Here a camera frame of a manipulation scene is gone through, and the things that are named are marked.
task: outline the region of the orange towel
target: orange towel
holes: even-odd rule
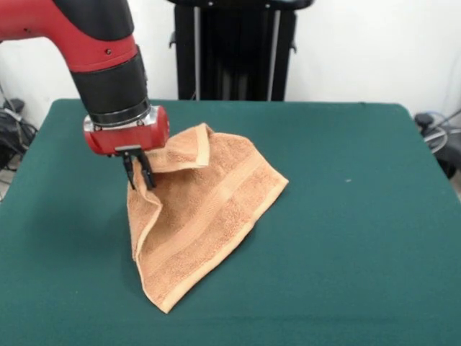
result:
[[[218,266],[288,181],[241,136],[190,128],[148,153],[157,188],[135,162],[127,209],[133,259],[147,297],[165,313]]]

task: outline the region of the green table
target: green table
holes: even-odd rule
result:
[[[459,345],[461,205],[397,105],[162,102],[290,184],[169,315],[130,256],[121,160],[56,102],[0,206],[2,345]]]

